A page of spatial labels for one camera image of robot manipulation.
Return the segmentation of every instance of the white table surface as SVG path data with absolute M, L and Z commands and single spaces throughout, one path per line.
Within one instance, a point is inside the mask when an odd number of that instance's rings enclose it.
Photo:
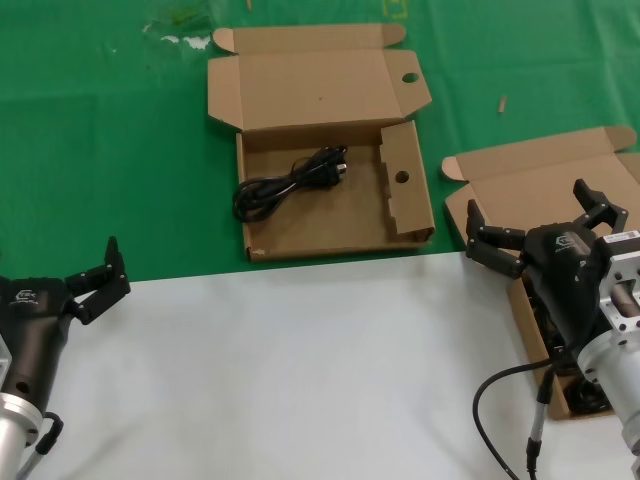
M 72 325 L 32 478 L 506 479 L 471 400 L 525 361 L 507 284 L 459 254 L 133 284 Z M 533 395 L 522 374 L 481 404 L 523 479 Z M 548 421 L 538 478 L 631 478 L 620 432 Z

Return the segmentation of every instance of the box with black object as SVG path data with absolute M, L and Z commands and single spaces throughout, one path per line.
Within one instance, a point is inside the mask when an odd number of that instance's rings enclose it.
M 620 152 L 635 142 L 631 128 L 600 127 L 448 157 L 442 164 L 444 175 L 465 185 L 446 199 L 447 210 L 465 242 L 467 204 L 472 199 L 487 225 L 529 231 L 541 225 L 570 222 L 584 213 L 573 195 L 574 183 L 581 178 L 591 189 L 603 192 L 611 203 L 627 208 L 625 230 L 638 230 L 640 154 Z M 604 224 L 594 231 L 599 236 L 611 233 Z M 508 296 L 529 360 L 548 358 L 548 349 L 556 348 L 553 326 L 544 307 L 531 294 L 526 276 L 509 287 Z M 597 391 L 589 386 L 579 391 L 581 397 L 575 401 L 575 392 L 568 388 L 578 381 L 580 373 L 572 364 L 565 367 L 565 376 L 554 381 L 549 416 L 587 418 L 593 411 L 604 410 L 597 402 L 589 403 L 597 397 Z M 535 372 L 538 383 L 543 373 Z M 584 405 L 594 408 L 584 415 L 580 409 Z
M 237 127 L 240 182 L 282 176 L 344 145 L 330 189 L 299 190 L 264 221 L 243 224 L 253 261 L 423 246 L 434 221 L 415 125 L 431 102 L 416 54 L 387 50 L 399 24 L 221 28 L 234 55 L 208 67 L 208 112 Z

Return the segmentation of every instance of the green tablecloth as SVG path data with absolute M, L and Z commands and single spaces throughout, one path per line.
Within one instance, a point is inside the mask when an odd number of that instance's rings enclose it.
M 379 21 L 406 25 L 433 95 L 416 115 L 437 222 L 425 253 L 455 248 L 443 157 L 640 124 L 640 0 L 3 0 L 0 275 L 82 270 L 111 234 L 133 280 L 260 268 L 229 210 L 233 131 L 207 121 L 222 53 L 162 37 Z

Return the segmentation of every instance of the small wood chip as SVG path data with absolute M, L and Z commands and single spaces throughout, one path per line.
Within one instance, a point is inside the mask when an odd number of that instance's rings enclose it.
M 507 96 L 503 95 L 502 98 L 500 99 L 500 105 L 498 106 L 498 113 L 504 113 L 504 109 L 506 106 L 507 106 Z

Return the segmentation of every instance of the power cord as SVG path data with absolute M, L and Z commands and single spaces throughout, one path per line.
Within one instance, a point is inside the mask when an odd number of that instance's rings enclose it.
M 480 406 L 480 398 L 482 397 L 482 394 L 487 388 L 489 388 L 493 383 L 497 382 L 501 378 L 505 378 L 510 375 L 515 375 L 516 373 L 530 372 L 533 370 L 537 370 L 539 368 L 548 367 L 549 365 L 551 365 L 551 358 L 547 358 L 546 360 L 541 360 L 539 362 L 528 363 L 526 365 L 520 365 L 518 367 L 508 368 L 506 370 L 503 370 L 502 372 L 498 372 L 495 375 L 489 377 L 487 380 L 485 380 L 485 382 L 482 385 L 480 385 L 480 387 L 478 388 L 478 391 L 473 397 L 473 407 L 472 407 L 473 421 L 476 424 L 478 433 L 480 433 L 482 440 L 484 440 L 484 443 L 489 449 L 489 451 L 491 452 L 491 454 L 494 456 L 494 458 L 500 464 L 502 469 L 506 472 L 507 475 L 509 475 L 509 477 L 512 480 L 520 480 L 520 479 L 513 472 L 513 470 L 511 470 L 509 465 L 507 465 L 507 462 L 504 461 L 502 456 L 500 456 L 496 448 L 493 446 L 493 443 L 491 443 L 491 440 L 489 440 L 489 437 L 487 433 L 484 431 L 484 427 L 482 426 L 482 422 L 480 421 L 480 414 L 478 412 L 479 410 L 478 407 Z
M 331 188 L 347 171 L 347 147 L 325 147 L 302 166 L 281 177 L 252 178 L 238 185 L 233 194 L 233 215 L 243 223 L 269 217 L 287 196 L 301 188 Z
M 567 345 L 567 347 L 564 350 L 562 350 L 560 354 L 560 358 L 564 357 L 565 355 L 570 355 L 573 349 L 576 348 L 576 346 L 580 345 L 581 343 L 583 343 L 589 338 L 589 334 L 591 333 L 591 331 L 593 330 L 593 327 L 596 324 L 596 318 L 597 317 L 595 314 L 592 315 L 582 335 L 576 337 L 573 342 L 570 342 L 569 345 Z M 487 380 L 485 380 L 485 382 L 482 385 L 480 385 L 480 387 L 478 388 L 478 391 L 473 397 L 473 406 L 472 406 L 473 421 L 476 424 L 478 433 L 480 433 L 482 440 L 484 440 L 485 445 L 487 446 L 491 454 L 494 456 L 496 461 L 500 464 L 502 469 L 505 471 L 507 475 L 509 475 L 509 477 L 512 480 L 520 480 L 520 479 L 513 472 L 513 470 L 511 470 L 509 465 L 507 465 L 507 462 L 504 461 L 502 456 L 500 456 L 496 448 L 493 446 L 493 443 L 491 443 L 491 440 L 489 439 L 487 433 L 484 431 L 484 427 L 482 426 L 482 422 L 480 421 L 480 415 L 478 413 L 479 406 L 480 406 L 480 398 L 482 397 L 482 394 L 484 393 L 484 391 L 491 386 L 491 384 L 497 382 L 501 378 L 505 378 L 510 375 L 515 375 L 516 373 L 530 372 L 543 367 L 549 367 L 549 366 L 551 367 L 545 372 L 542 383 L 540 384 L 540 387 L 538 389 L 538 397 L 536 399 L 537 400 L 536 415 L 534 417 L 533 428 L 531 429 L 532 433 L 531 433 L 531 436 L 529 437 L 529 441 L 527 442 L 527 470 L 529 471 L 529 477 L 532 480 L 535 480 L 536 479 L 536 460 L 540 455 L 540 447 L 542 446 L 542 426 L 544 424 L 544 419 L 546 417 L 546 409 L 547 409 L 546 406 L 548 406 L 549 403 L 551 402 L 551 395 L 553 393 L 552 385 L 553 385 L 553 379 L 555 377 L 555 370 L 554 370 L 553 364 L 557 360 L 558 359 L 552 359 L 551 357 L 549 357 L 545 360 L 540 360 L 539 362 L 528 363 L 526 365 L 520 365 L 518 367 L 512 367 L 512 368 L 503 370 L 502 372 L 498 372 L 495 375 L 492 375 L 491 377 L 489 377 Z M 529 444 L 532 442 L 536 445 L 529 447 Z
M 53 446 L 58 441 L 58 437 L 62 433 L 62 428 L 64 427 L 64 422 L 60 419 L 58 415 L 52 412 L 46 412 L 44 414 L 44 418 L 48 418 L 52 421 L 51 428 L 49 431 L 45 433 L 40 441 L 36 444 L 35 449 L 31 452 L 27 461 L 24 462 L 20 471 L 16 474 L 16 480 L 26 480 L 26 478 L 31 474 L 34 468 L 40 463 L 40 460 L 48 454 Z

